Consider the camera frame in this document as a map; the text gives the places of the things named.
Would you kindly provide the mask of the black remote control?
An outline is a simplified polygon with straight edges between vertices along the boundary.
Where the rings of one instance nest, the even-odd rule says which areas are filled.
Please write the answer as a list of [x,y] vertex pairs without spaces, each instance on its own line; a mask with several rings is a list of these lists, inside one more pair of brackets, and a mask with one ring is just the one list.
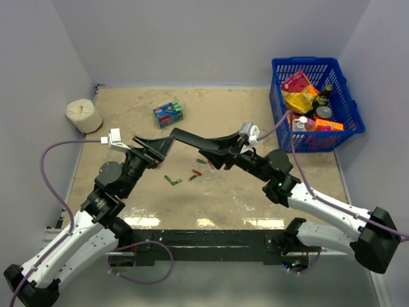
[[183,144],[197,148],[198,150],[219,149],[219,144],[212,141],[211,139],[203,138],[201,136],[195,135],[193,133],[187,132],[179,128],[174,128],[169,136]]

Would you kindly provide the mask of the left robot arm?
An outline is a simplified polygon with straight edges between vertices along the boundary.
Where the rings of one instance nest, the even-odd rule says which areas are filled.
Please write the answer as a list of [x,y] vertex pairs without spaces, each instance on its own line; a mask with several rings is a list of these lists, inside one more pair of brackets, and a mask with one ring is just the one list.
[[11,265],[4,277],[13,292],[10,305],[53,306],[60,291],[103,254],[132,245],[133,229],[118,217],[146,169],[167,157],[173,139],[134,138],[139,147],[125,145],[112,129],[98,143],[123,152],[125,161],[107,162],[99,169],[94,188],[78,212],[67,209],[70,222],[36,256],[22,265]]

